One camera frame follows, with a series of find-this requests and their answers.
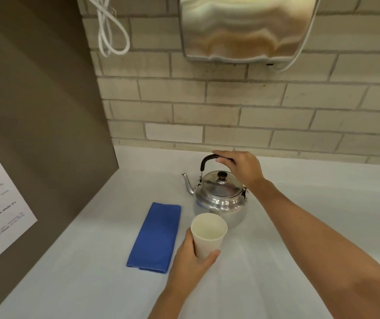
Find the person's left hand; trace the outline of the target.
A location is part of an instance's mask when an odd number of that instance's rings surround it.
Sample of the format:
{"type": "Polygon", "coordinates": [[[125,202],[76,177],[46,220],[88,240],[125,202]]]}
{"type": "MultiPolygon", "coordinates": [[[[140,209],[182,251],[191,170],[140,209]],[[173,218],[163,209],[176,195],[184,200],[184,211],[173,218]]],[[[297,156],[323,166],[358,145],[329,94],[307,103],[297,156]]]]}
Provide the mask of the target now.
{"type": "Polygon", "coordinates": [[[199,261],[195,254],[193,235],[188,228],[174,257],[166,285],[171,284],[193,291],[208,271],[199,269],[199,261]]]}

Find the person's right hand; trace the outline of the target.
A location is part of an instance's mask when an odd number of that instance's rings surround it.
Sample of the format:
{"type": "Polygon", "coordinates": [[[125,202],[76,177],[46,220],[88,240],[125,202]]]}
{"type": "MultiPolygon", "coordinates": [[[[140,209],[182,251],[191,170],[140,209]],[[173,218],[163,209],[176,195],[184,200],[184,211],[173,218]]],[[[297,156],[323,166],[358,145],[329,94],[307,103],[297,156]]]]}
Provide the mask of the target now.
{"type": "Polygon", "coordinates": [[[230,170],[235,177],[247,188],[253,188],[265,181],[262,173],[261,165],[256,156],[248,151],[240,151],[243,153],[243,166],[239,170],[230,170]]]}

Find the white paper cup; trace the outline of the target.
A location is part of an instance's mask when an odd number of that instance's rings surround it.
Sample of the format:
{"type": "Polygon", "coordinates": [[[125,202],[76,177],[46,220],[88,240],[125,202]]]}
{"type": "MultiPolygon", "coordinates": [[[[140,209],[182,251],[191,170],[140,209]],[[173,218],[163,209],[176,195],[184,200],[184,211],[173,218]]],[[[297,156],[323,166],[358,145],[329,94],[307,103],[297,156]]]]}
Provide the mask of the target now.
{"type": "Polygon", "coordinates": [[[217,214],[203,213],[193,219],[190,230],[193,235],[196,256],[203,261],[211,252],[221,248],[228,225],[217,214]]]}

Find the silver metal kettle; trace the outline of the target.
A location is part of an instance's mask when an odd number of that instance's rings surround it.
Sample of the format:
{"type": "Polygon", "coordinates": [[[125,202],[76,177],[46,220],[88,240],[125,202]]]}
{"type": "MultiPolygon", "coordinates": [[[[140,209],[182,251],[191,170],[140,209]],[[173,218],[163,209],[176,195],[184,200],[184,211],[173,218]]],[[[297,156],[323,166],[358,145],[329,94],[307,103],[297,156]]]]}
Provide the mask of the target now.
{"type": "Polygon", "coordinates": [[[220,158],[211,154],[200,164],[200,176],[195,186],[186,173],[182,173],[187,192],[193,197],[194,214],[211,213],[220,216],[229,229],[242,223],[247,214],[247,187],[230,171],[211,171],[204,174],[206,163],[220,158]]]}

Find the person's right forearm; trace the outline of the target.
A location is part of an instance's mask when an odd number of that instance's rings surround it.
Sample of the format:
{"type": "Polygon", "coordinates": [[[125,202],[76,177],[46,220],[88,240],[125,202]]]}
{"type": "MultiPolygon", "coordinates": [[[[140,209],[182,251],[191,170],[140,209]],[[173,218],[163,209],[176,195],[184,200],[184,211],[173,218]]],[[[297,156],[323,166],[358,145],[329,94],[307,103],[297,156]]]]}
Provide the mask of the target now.
{"type": "Polygon", "coordinates": [[[243,183],[261,203],[333,319],[380,319],[380,264],[263,177],[243,183]]]}

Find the person's left forearm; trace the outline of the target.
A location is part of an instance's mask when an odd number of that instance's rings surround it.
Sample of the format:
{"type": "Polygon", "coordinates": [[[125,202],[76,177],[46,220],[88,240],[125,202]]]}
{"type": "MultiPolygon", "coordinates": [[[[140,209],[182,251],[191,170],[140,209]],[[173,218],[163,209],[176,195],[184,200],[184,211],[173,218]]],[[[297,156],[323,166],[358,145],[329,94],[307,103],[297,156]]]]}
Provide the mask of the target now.
{"type": "Polygon", "coordinates": [[[167,284],[157,298],[147,319],[178,319],[192,290],[167,284]]]}

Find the kettle lid with black knob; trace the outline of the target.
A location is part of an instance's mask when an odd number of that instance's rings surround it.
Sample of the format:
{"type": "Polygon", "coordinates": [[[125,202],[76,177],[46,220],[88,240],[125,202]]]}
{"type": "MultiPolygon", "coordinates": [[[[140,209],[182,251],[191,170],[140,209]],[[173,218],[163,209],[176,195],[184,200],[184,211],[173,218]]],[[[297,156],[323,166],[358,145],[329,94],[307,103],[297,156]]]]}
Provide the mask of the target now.
{"type": "Polygon", "coordinates": [[[218,198],[232,198],[243,191],[243,184],[231,172],[226,171],[205,174],[201,186],[206,193],[218,198]]]}

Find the blue folded cloth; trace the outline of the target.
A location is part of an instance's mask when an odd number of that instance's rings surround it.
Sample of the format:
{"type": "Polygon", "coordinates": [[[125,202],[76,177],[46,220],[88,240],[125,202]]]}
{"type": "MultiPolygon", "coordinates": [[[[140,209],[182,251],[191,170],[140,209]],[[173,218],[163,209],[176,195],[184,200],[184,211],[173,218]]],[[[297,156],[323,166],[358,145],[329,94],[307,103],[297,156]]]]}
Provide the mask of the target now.
{"type": "Polygon", "coordinates": [[[153,202],[126,266],[166,274],[174,251],[180,218],[180,205],[153,202]]]}

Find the stainless steel hand dryer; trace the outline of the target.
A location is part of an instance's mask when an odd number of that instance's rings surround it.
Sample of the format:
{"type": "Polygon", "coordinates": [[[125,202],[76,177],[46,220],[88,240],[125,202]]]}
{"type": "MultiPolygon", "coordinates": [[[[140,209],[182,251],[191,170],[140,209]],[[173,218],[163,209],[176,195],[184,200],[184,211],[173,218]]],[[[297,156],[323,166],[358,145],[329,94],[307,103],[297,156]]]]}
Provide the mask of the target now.
{"type": "Polygon", "coordinates": [[[291,66],[321,0],[178,0],[183,55],[199,62],[291,66]]]}

